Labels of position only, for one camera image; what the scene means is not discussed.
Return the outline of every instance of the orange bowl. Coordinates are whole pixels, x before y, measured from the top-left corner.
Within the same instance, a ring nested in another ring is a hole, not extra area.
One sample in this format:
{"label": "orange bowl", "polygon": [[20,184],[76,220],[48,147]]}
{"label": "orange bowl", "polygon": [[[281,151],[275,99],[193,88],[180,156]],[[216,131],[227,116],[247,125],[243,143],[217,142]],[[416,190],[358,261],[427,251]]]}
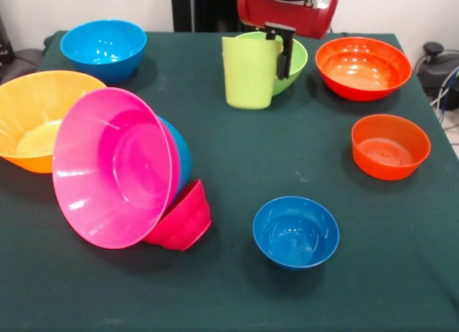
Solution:
{"label": "orange bowl", "polygon": [[411,175],[430,153],[430,141],[419,126],[396,115],[369,115],[351,132],[358,167],[374,178],[400,180]]}
{"label": "orange bowl", "polygon": [[51,173],[61,120],[83,95],[104,87],[92,76],[66,70],[36,72],[4,83],[0,156],[28,171]]}
{"label": "orange bowl", "polygon": [[363,37],[325,43],[316,64],[323,81],[337,95],[353,101],[384,98],[411,77],[410,61],[390,44]]}

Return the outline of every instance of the black cable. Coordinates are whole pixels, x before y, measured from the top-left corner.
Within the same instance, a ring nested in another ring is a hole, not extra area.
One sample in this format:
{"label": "black cable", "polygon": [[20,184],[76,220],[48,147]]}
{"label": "black cable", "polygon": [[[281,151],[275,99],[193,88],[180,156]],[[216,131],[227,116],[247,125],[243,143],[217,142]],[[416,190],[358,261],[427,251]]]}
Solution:
{"label": "black cable", "polygon": [[454,129],[454,128],[459,128],[459,124],[455,124],[453,126],[448,126],[447,128],[443,128],[444,131],[448,131],[448,130],[451,130],[451,129]]}
{"label": "black cable", "polygon": [[31,60],[28,60],[27,58],[23,58],[23,57],[16,56],[16,55],[14,55],[14,57],[17,58],[17,59],[20,60],[20,61],[27,62],[27,63],[29,63],[30,65],[33,65],[34,67],[37,67],[37,68],[38,68],[38,67],[40,66],[40,65],[38,65],[37,63],[34,63],[34,62],[31,61]]}

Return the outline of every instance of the black pole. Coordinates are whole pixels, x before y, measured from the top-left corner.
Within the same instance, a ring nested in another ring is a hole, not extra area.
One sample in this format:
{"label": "black pole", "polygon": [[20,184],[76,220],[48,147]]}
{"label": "black pole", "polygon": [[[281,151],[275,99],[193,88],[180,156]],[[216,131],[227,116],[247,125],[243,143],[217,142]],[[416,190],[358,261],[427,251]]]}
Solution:
{"label": "black pole", "polygon": [[0,16],[0,65],[10,65],[13,61],[14,52]]}

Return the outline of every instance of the yellow bowl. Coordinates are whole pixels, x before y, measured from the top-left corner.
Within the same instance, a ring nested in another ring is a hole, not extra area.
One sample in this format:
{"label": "yellow bowl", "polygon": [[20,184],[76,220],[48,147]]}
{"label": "yellow bowl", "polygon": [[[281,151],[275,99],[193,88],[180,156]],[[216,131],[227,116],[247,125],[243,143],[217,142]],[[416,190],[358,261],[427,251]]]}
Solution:
{"label": "yellow bowl", "polygon": [[104,87],[92,76],[66,70],[36,72],[3,84],[0,156],[28,171],[51,173],[61,120],[83,95]]}

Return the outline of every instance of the blue bowl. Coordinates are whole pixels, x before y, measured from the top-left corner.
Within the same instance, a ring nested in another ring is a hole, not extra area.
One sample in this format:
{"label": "blue bowl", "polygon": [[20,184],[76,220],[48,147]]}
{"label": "blue bowl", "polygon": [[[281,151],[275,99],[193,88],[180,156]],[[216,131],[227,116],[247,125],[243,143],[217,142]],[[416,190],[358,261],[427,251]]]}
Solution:
{"label": "blue bowl", "polygon": [[71,29],[60,42],[64,56],[80,72],[106,84],[128,79],[146,46],[146,33],[122,20],[98,20]]}
{"label": "blue bowl", "polygon": [[257,246],[276,265],[304,270],[325,262],[339,243],[331,213],[310,199],[288,196],[263,206],[253,221]]}
{"label": "blue bowl", "polygon": [[180,160],[180,178],[179,178],[179,188],[175,193],[176,198],[181,191],[184,189],[186,184],[188,184],[189,177],[191,175],[191,152],[189,151],[188,145],[186,144],[185,139],[180,134],[180,132],[175,129],[175,127],[170,124],[167,120],[160,117],[164,125],[169,129],[172,137],[174,138],[177,149],[179,150],[179,160]]}

